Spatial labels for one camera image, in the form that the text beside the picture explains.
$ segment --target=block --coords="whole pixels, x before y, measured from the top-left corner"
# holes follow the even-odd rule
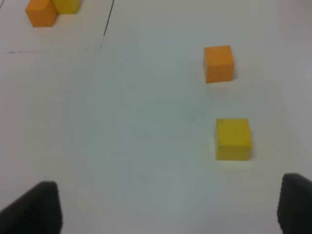
[[[229,45],[206,47],[204,51],[206,83],[226,82],[233,79],[234,58]]]
[[[52,27],[58,16],[52,0],[30,0],[25,11],[33,27]]]
[[[248,119],[217,119],[215,152],[217,160],[249,160],[252,136]]]
[[[80,8],[80,0],[53,0],[59,14],[76,14]]]

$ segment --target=orange block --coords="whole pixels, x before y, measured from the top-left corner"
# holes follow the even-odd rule
[[[25,11],[33,27],[51,27],[58,16],[52,0],[30,0]]]
[[[204,52],[206,83],[233,79],[234,58],[229,45],[206,47]]]

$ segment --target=wooden block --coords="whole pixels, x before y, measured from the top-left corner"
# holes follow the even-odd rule
[[[51,27],[58,16],[51,0],[30,0],[25,11],[33,27]]]
[[[53,0],[59,14],[76,14],[80,8],[80,0]]]
[[[231,47],[229,45],[206,47],[204,72],[206,83],[231,81],[234,72]]]
[[[252,136],[248,119],[217,119],[217,160],[249,160],[251,150]]]

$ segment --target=white surface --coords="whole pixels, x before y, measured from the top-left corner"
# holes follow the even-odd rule
[[[281,233],[283,174],[312,178],[310,1],[116,0],[102,50],[111,2],[52,29],[26,4],[0,9],[1,208],[55,180],[63,234]],[[236,79],[207,85],[223,44]],[[215,160],[218,117],[250,119],[252,160]]]

